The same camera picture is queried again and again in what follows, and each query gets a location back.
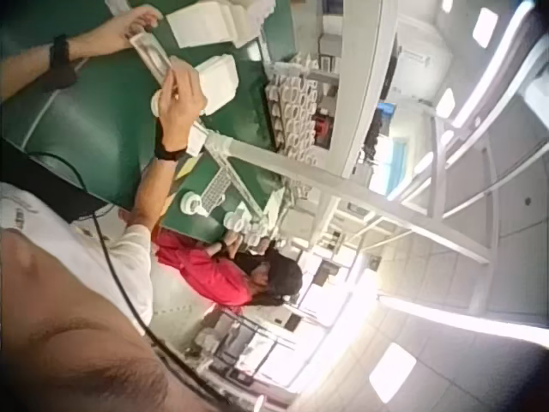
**green table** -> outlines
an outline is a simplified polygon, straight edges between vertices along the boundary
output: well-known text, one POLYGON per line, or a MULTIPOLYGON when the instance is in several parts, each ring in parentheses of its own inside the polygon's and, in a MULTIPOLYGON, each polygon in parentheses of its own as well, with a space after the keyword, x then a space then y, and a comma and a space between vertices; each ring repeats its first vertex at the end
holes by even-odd
MULTIPOLYGON (((156 0, 130 2, 136 6, 151 3, 168 14, 196 0, 156 0)), ((41 0, 12 6, 3 17, 2 47, 5 54, 32 45, 50 42, 60 33, 75 35, 98 26, 111 17, 103 1, 41 0)), ((265 22, 268 47, 273 60, 295 53, 289 0, 277 0, 275 13, 265 22)), ((202 118, 210 129, 263 148, 271 148, 271 130, 263 89, 267 78, 262 63, 253 61, 246 47, 235 49, 224 43, 181 50, 166 21, 154 34, 168 54, 184 58, 193 65, 221 54, 232 54, 237 61, 240 84, 235 99, 211 116, 202 118)), ((61 91, 41 120, 50 94, 39 82, 26 88, 3 105, 3 137, 26 152, 45 151, 62 156, 73 164, 88 189, 107 202, 130 209, 142 169, 153 155, 154 122, 150 97, 159 88, 135 51, 93 58, 79 71, 79 81, 61 91)), ((42 160, 55 173, 77 182, 71 171, 52 159, 42 160)), ((233 165, 256 198, 264 206, 273 189, 280 187, 278 177, 261 168, 234 161, 233 165)), ((223 206, 209 218, 183 215, 177 207, 188 190, 202 191, 214 176, 217 166, 205 155, 192 174, 184 180, 163 225, 181 233, 211 241, 223 228, 223 209, 231 210, 240 202, 231 189, 223 206)))

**green work surface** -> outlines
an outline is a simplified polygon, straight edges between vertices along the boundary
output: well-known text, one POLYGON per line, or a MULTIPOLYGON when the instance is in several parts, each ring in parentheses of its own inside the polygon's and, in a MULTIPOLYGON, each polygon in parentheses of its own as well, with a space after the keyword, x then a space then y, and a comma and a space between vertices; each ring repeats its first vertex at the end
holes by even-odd
MULTIPOLYGON (((151 3, 164 15, 196 0, 156 0, 130 2, 133 6, 151 3)), ((32 45, 51 42, 60 33, 75 35, 98 26, 111 17, 103 1, 41 0, 9 8, 3 16, 4 55, 32 45)), ((265 35, 271 57, 287 59, 295 53, 289 0, 277 0, 275 12, 266 20, 265 35)), ((230 43, 179 49, 166 21, 154 34, 168 54, 193 65, 221 54, 232 54, 237 62, 239 86, 235 99, 203 123, 213 130, 262 148, 271 148, 264 86, 267 78, 262 63, 253 61, 248 46, 236 49, 230 43)), ((55 97, 42 119, 33 124, 51 93, 39 83, 31 85, 3 105, 3 137, 22 150, 49 152, 74 165, 88 189, 97 197, 130 209, 143 168, 153 155, 154 122, 150 98, 159 88, 135 51, 92 58, 79 70, 79 80, 55 97)), ((76 179, 64 165, 44 158, 55 173, 73 182, 76 179)), ((232 161, 238 174, 264 207, 280 181, 273 173, 232 161)), ((241 197, 232 188, 227 199, 211 217, 185 216, 177 200, 188 190, 201 192, 214 176, 217 166, 203 156, 187 177, 163 221, 163 225, 198 239, 211 241, 222 232, 222 210, 231 210, 241 197)))

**red object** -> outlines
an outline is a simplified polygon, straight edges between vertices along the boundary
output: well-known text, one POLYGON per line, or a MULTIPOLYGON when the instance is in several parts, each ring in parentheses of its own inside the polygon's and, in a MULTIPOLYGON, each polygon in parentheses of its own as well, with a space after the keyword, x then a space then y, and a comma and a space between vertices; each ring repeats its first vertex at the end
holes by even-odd
POLYGON ((246 274, 225 257, 210 257, 196 241, 162 229, 156 236, 156 256, 161 264, 179 270, 181 276, 206 299, 223 306, 242 306, 252 298, 246 274))

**black watch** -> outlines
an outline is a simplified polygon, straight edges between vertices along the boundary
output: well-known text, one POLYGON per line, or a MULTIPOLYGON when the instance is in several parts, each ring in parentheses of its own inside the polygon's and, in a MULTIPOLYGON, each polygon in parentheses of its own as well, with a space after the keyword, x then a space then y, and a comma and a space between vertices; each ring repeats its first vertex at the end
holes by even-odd
POLYGON ((156 138, 154 145, 154 157, 160 161, 178 161, 187 153, 187 149, 169 152, 162 144, 162 124, 157 119, 156 121, 156 138))
POLYGON ((50 69, 44 74, 46 91, 68 88, 76 83, 76 72, 70 64, 69 42, 61 34, 53 40, 50 47, 50 69))

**woman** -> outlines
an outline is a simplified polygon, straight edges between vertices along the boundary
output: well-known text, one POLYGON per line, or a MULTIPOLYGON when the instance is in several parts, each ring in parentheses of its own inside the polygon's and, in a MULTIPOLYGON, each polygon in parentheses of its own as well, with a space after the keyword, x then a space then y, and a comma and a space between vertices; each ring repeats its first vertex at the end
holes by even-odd
POLYGON ((279 253, 237 253, 241 241, 229 231, 219 242, 201 246, 162 230, 155 240, 156 256, 160 264, 178 270, 197 293, 222 306, 280 306, 284 296, 301 289, 302 272, 293 260, 279 253))

